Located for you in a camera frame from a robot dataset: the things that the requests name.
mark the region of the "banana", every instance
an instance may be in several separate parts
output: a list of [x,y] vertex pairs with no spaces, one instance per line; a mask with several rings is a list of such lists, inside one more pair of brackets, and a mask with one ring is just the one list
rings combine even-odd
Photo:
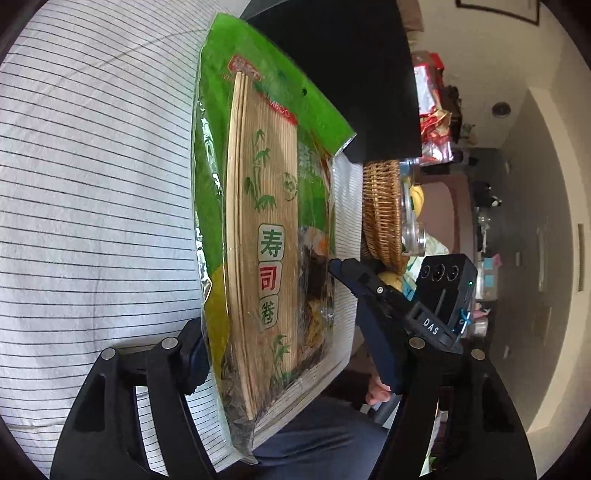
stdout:
[[423,204],[425,203],[425,194],[423,189],[419,185],[413,185],[410,187],[410,197],[413,199],[413,210],[415,215],[418,217],[423,210]]
[[396,290],[402,293],[402,277],[400,275],[386,270],[385,272],[381,272],[380,274],[378,274],[378,277],[386,285],[390,285],[391,287],[396,288]]

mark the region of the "picture frame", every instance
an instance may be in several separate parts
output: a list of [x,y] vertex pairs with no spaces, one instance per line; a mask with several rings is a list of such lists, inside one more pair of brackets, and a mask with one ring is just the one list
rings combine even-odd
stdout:
[[[540,1],[541,0],[521,0],[514,2],[514,6],[511,9],[504,9],[492,7],[491,4],[494,2],[491,0],[456,0],[456,6],[458,8],[470,8],[472,10],[482,10],[485,12],[492,12],[500,15],[506,15],[513,17],[524,22],[531,23],[533,25],[540,25]],[[524,4],[533,3],[532,15],[524,15]]]

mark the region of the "plastic packaging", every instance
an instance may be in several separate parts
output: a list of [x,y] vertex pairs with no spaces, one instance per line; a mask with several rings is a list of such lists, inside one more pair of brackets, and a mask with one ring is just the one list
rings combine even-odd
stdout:
[[353,131],[266,38],[218,14],[201,52],[193,194],[202,317],[232,444],[328,350],[330,162]]
[[429,62],[414,66],[423,143],[420,159],[422,166],[453,161],[449,129],[452,115],[441,107],[433,72]]

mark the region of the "white wall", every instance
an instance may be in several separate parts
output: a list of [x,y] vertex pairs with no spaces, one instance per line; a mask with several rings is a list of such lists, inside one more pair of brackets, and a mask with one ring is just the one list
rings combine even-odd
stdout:
[[[530,89],[561,164],[576,272],[577,223],[584,225],[587,255],[591,252],[591,71],[544,5],[541,24],[535,27],[502,15],[458,9],[453,0],[419,1],[425,32],[418,48],[440,54],[446,83],[460,90],[464,122],[476,124],[478,147],[504,144]],[[491,107],[502,100],[512,105],[514,114],[495,119]],[[590,271],[588,264],[585,290],[572,292],[561,353],[528,429],[538,477],[570,443],[591,408]],[[573,280],[576,286],[578,279]]]
[[[591,210],[591,134],[585,117],[591,112],[591,71],[587,67],[576,46],[564,35],[560,64],[553,79],[549,94],[556,106],[557,115],[566,129],[570,141],[570,158],[566,162],[579,169],[584,188],[584,197],[578,203],[586,203]],[[590,230],[586,232],[586,251],[590,249]],[[563,364],[557,366],[556,383],[564,389],[564,394],[556,405],[551,421],[544,428],[528,432],[534,452],[538,474],[544,473],[556,458],[556,445],[567,445],[576,434],[582,421],[591,408],[591,312],[588,308],[588,291],[591,265],[587,263],[586,291],[576,293],[571,305],[572,323],[564,341]]]
[[[476,125],[478,147],[500,148],[528,87],[548,88],[560,61],[562,27],[542,6],[540,26],[505,15],[457,8],[454,0],[419,0],[425,32],[417,50],[439,53],[444,81],[460,90],[464,123]],[[514,111],[494,118],[491,107]]]
[[[490,357],[526,431],[536,418],[540,422],[540,408],[563,349],[578,277],[572,261],[569,190],[538,101],[539,91],[547,92],[528,92],[501,155],[492,160],[509,159],[511,174],[501,166],[498,178],[489,179],[503,199],[502,207],[491,212],[495,235],[503,239],[495,250],[503,267]],[[540,237],[547,253],[543,293],[538,285]],[[516,252],[521,252],[519,266],[513,261]],[[506,347],[511,350],[509,356]],[[545,415],[546,423],[553,414]]]

